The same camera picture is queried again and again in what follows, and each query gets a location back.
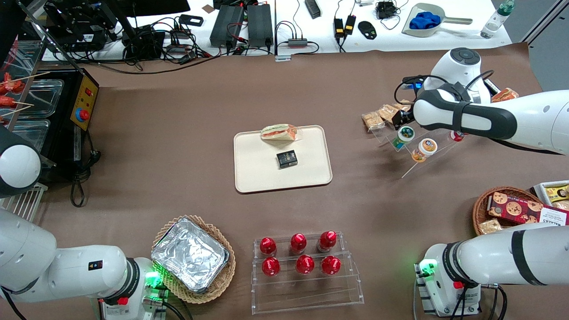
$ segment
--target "yellow panel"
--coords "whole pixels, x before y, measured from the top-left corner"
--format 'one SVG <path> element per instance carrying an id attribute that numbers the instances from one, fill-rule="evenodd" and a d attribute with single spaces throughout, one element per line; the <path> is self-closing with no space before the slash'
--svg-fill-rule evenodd
<path id="1" fill-rule="evenodd" d="M 99 88 L 89 79 L 87 76 L 83 76 L 81 81 L 81 87 L 77 93 L 77 99 L 75 99 L 75 105 L 73 106 L 73 112 L 71 113 L 71 121 L 78 125 L 81 129 L 87 130 L 89 126 L 89 121 L 91 120 L 91 113 L 93 112 L 93 105 L 97 98 Z M 77 109 L 87 110 L 89 112 L 89 119 L 81 122 L 77 119 L 76 113 Z"/>

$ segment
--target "white table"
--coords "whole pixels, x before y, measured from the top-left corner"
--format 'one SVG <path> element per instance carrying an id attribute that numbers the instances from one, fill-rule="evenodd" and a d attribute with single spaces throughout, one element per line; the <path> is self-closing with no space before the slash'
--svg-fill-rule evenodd
<path id="1" fill-rule="evenodd" d="M 277 20 L 289 20 L 292 21 L 292 16 L 297 8 L 297 3 L 294 0 L 277 0 Z M 323 12 L 322 17 L 312 19 L 304 0 L 300 1 L 300 9 L 296 15 L 296 21 L 302 30 L 304 31 L 304 37 L 308 41 L 316 42 L 320 46 L 318 53 L 324 52 L 338 52 L 339 48 L 333 37 L 332 21 L 334 17 L 334 12 L 337 8 L 337 1 L 335 0 L 320 0 L 319 4 Z M 275 0 L 268 0 L 268 4 L 271 5 L 271 18 L 274 21 L 274 6 Z M 411 8 L 419 2 L 433 3 L 444 8 L 446 15 L 449 17 L 459 17 L 459 18 L 471 18 L 473 23 L 465 26 L 460 24 L 449 24 L 445 23 L 439 31 L 428 38 L 416 38 L 410 35 L 402 34 L 401 30 L 403 25 L 407 20 Z M 196 35 L 198 45 L 205 51 L 212 55 L 216 55 L 219 52 L 219 48 L 212 47 L 209 42 L 209 36 L 213 25 L 217 18 L 218 10 L 208 14 L 202 9 L 205 5 L 211 5 L 211 0 L 190 0 L 191 11 L 186 14 L 198 15 L 204 18 L 204 24 L 201 27 L 190 27 L 192 33 Z M 350 10 L 352 9 L 353 2 L 351 0 L 343 0 L 340 3 L 340 9 L 338 10 L 338 17 L 342 18 L 345 22 Z M 380 21 L 376 19 L 375 15 L 375 5 L 359 7 L 356 5 L 353 14 L 356 18 L 356 26 L 353 34 L 349 36 L 344 43 L 344 49 L 347 52 L 365 52 L 370 50 L 381 50 L 381 51 L 415 51 L 415 50 L 448 50 L 456 47 L 468 47 L 472 49 L 482 49 L 482 48 L 495 48 L 511 44 L 512 41 L 506 30 L 501 27 L 498 33 L 492 39 L 483 39 L 479 36 L 480 30 L 482 29 L 484 23 L 494 12 L 494 6 L 491 0 L 409 0 L 409 2 L 401 8 L 401 21 L 399 25 L 393 30 L 386 30 Z M 171 15 L 157 15 L 151 17 L 139 17 L 138 25 L 144 26 L 156 22 L 157 20 L 164 17 L 176 17 L 179 14 Z M 367 40 L 357 29 L 357 24 L 360 21 L 369 21 L 373 24 L 377 31 L 377 38 L 374 40 Z M 135 26 L 134 18 L 129 18 L 130 23 Z M 396 23 L 397 19 L 392 18 L 390 20 L 384 20 L 384 24 L 391 27 Z M 155 27 L 157 30 L 169 30 L 170 28 L 159 24 Z M 248 37 L 247 28 L 244 28 L 240 36 L 243 38 Z M 286 41 L 290 37 L 290 30 L 287 27 L 280 27 L 278 30 L 277 40 L 278 42 Z M 167 37 L 164 45 L 169 44 L 170 38 Z M 304 49 L 290 49 L 286 45 L 281 45 L 279 47 L 280 55 L 293 54 L 297 52 L 309 52 L 312 51 L 313 47 L 308 47 Z M 103 50 L 95 52 L 93 57 L 96 60 L 118 60 L 122 57 L 122 50 L 124 46 L 120 41 L 108 44 Z M 248 55 L 264 55 L 267 54 L 262 51 L 250 50 Z M 54 61 L 55 58 L 51 51 L 46 51 L 43 57 L 44 61 Z"/>

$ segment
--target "beige tray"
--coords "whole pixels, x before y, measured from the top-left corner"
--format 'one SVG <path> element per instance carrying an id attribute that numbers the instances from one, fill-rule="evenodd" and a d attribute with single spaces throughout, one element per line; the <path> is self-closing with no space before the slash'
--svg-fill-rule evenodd
<path id="1" fill-rule="evenodd" d="M 327 184 L 332 180 L 324 129 L 298 127 L 301 140 L 268 141 L 260 131 L 241 132 L 233 138 L 235 188 L 242 193 Z M 277 153 L 294 150 L 296 166 L 279 168 Z"/>

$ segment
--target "wicker basket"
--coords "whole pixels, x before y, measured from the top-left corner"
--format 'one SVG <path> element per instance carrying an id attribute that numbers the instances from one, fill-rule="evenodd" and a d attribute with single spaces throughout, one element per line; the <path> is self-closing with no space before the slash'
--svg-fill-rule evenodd
<path id="1" fill-rule="evenodd" d="M 524 200 L 531 200 L 531 201 L 535 201 L 537 203 L 543 204 L 543 202 L 541 202 L 541 200 L 539 200 L 533 194 L 531 194 L 525 190 L 515 188 L 515 187 L 501 186 L 501 187 L 496 187 L 496 188 L 492 188 L 490 190 L 487 190 L 485 193 L 483 193 L 482 195 L 480 195 L 478 197 L 478 200 L 476 200 L 476 203 L 474 203 L 474 207 L 472 208 L 472 222 L 474 223 L 474 230 L 476 231 L 476 234 L 479 236 L 481 236 L 483 233 L 482 233 L 482 230 L 480 229 L 480 227 L 478 226 L 478 224 L 495 218 L 494 216 L 490 216 L 487 212 L 488 197 L 490 195 L 492 195 L 494 192 L 501 192 L 503 194 L 515 196 L 516 198 L 520 198 L 520 199 L 524 199 Z M 508 220 L 504 220 L 504 219 L 500 219 L 500 224 L 502 226 L 514 226 L 514 225 L 516 225 L 512 221 L 508 221 Z"/>
<path id="2" fill-rule="evenodd" d="M 223 270 L 221 270 L 221 272 L 213 280 L 212 284 L 209 286 L 208 290 L 204 294 L 196 294 L 190 292 L 186 288 L 186 286 L 180 280 L 178 280 L 178 278 L 169 274 L 168 271 L 164 270 L 164 268 L 157 265 L 156 263 L 154 263 L 155 264 L 154 267 L 160 273 L 160 277 L 162 278 L 162 281 L 164 282 L 166 287 L 168 287 L 168 289 L 172 293 L 174 293 L 178 298 L 189 303 L 206 303 L 219 297 L 229 286 L 229 283 L 231 282 L 231 279 L 235 274 L 235 253 L 233 252 L 233 249 L 231 248 L 231 245 L 229 244 L 227 239 L 221 234 L 221 231 L 219 231 L 219 229 L 217 229 L 212 224 L 206 224 L 201 219 L 201 217 L 198 216 L 179 216 L 178 218 L 170 221 L 168 224 L 164 226 L 164 228 L 160 230 L 160 232 L 158 232 L 158 235 L 154 240 L 154 244 L 152 245 L 153 249 L 154 246 L 156 246 L 156 243 L 158 243 L 158 241 L 162 238 L 162 236 L 164 236 L 164 234 L 170 229 L 170 227 L 172 227 L 172 225 L 178 222 L 178 220 L 181 218 L 187 218 L 190 221 L 197 224 L 205 232 L 207 232 L 209 235 L 211 235 L 217 241 L 219 241 L 219 243 L 229 251 L 230 256 L 227 265 L 223 268 Z"/>

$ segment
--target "aluminum foil tray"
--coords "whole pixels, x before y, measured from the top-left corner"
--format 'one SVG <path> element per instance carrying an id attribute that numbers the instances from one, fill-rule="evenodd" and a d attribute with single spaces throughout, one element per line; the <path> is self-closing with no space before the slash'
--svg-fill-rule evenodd
<path id="1" fill-rule="evenodd" d="M 229 251 L 187 218 L 174 224 L 151 257 L 190 291 L 204 293 L 229 260 Z"/>

